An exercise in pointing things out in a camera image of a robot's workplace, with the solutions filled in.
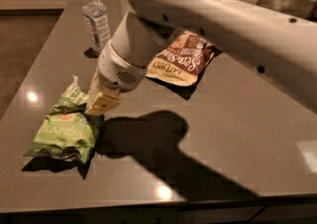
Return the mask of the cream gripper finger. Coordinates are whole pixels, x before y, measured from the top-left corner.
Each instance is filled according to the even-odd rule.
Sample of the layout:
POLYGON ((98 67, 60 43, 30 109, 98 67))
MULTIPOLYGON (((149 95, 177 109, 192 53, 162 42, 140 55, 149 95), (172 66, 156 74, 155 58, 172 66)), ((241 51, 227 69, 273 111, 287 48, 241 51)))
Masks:
POLYGON ((120 99, 105 95, 102 92, 90 94, 85 113, 87 115, 100 116, 116 108, 120 104, 120 99))
POLYGON ((98 93, 99 93, 99 80, 98 74, 95 73, 88 91, 89 100, 87 102, 87 108, 96 108, 98 106, 98 93))

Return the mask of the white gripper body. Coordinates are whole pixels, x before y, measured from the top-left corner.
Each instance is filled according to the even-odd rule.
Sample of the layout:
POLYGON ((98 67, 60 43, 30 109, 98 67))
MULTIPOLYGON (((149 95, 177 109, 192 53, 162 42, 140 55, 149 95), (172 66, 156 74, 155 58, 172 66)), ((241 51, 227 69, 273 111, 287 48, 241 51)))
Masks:
POLYGON ((129 92, 137 88, 147 70, 123 60, 108 42, 98 57, 96 71, 103 87, 129 92))

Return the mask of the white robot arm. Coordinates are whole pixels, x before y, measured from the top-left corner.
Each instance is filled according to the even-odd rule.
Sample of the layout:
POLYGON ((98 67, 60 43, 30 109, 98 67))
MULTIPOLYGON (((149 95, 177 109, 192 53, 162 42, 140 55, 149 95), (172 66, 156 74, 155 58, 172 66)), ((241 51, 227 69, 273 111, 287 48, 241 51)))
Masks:
POLYGON ((128 0, 100 54, 86 112, 102 115, 135 89, 178 31, 193 32, 317 112, 317 24, 239 0, 128 0))

